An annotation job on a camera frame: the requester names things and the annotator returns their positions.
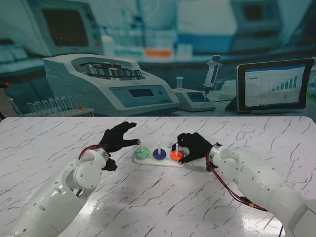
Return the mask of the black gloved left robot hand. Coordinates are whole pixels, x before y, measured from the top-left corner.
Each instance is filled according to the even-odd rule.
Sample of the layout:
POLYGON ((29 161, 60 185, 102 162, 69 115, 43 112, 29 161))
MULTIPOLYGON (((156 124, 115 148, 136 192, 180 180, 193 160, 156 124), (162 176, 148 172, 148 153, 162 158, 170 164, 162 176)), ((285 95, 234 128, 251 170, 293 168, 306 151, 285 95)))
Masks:
POLYGON ((111 129, 107 129, 104 132, 103 138, 99 142, 99 145, 106 147, 108 153, 117 152, 124 147, 136 146, 140 144, 139 139, 124 140, 124 134, 136 127, 137 123, 134 122, 122 122, 114 126, 111 129))

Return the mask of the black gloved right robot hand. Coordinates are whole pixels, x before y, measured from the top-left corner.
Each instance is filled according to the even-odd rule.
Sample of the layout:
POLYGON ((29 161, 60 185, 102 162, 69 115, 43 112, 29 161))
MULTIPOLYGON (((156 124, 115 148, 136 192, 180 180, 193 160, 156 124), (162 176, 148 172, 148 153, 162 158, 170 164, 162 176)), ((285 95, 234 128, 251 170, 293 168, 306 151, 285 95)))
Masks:
POLYGON ((179 160, 181 164, 204 158, 213 147, 199 133, 181 133, 177 137, 177 143, 179 147, 189 150, 189 154, 179 160))

